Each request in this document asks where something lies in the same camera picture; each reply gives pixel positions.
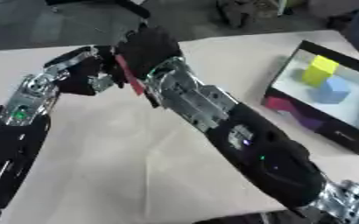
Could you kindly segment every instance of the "green led light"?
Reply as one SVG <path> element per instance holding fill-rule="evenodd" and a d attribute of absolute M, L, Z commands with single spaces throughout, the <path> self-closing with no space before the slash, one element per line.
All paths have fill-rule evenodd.
<path fill-rule="evenodd" d="M 18 120 L 24 119 L 26 117 L 25 113 L 22 111 L 15 112 L 13 116 Z"/>

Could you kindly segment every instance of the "red object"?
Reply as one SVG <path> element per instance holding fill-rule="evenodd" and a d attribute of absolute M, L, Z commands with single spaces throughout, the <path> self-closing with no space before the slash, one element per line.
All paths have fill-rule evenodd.
<path fill-rule="evenodd" d="M 123 69 L 123 72 L 125 73 L 125 78 L 129 82 L 129 84 L 132 86 L 133 90 L 135 90 L 137 95 L 141 95 L 144 92 L 144 88 L 141 86 L 141 84 L 138 82 L 136 77 L 133 75 L 132 71 L 129 69 L 128 63 L 126 62 L 123 55 L 117 54 L 116 61 L 118 62 L 120 67 Z"/>

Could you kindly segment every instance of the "white table surface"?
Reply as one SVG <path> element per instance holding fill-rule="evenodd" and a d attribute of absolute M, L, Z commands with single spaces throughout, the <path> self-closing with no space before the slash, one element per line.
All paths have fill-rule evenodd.
<path fill-rule="evenodd" d="M 359 157 L 258 105 L 302 39 L 348 55 L 334 31 L 208 38 L 181 43 L 206 83 L 228 90 L 303 143 L 333 179 L 359 181 Z M 74 47 L 0 52 L 0 103 L 24 74 Z M 195 129 L 152 109 L 129 88 L 96 97 L 64 95 L 32 171 L 2 224 L 191 223 L 282 209 L 237 173 Z"/>

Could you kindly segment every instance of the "black box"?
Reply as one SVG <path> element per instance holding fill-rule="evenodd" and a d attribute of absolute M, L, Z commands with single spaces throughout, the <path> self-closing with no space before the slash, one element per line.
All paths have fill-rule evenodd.
<path fill-rule="evenodd" d="M 319 55 L 339 66 L 321 84 L 306 84 L 303 75 Z M 268 87 L 263 105 L 359 154 L 359 60 L 303 41 Z"/>

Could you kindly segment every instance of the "gray carpet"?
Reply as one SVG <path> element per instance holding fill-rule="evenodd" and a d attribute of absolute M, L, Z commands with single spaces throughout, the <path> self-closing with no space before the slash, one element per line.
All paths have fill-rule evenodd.
<path fill-rule="evenodd" d="M 139 18 L 106 0 L 70 3 L 51 12 L 44 0 L 5 0 L 0 4 L 0 50 L 44 46 L 115 44 Z M 215 0 L 148 0 L 144 3 L 153 18 L 178 40 L 206 37 L 297 32 L 323 29 L 320 20 L 306 9 L 294 15 L 257 19 L 243 29 L 222 24 L 215 12 Z"/>

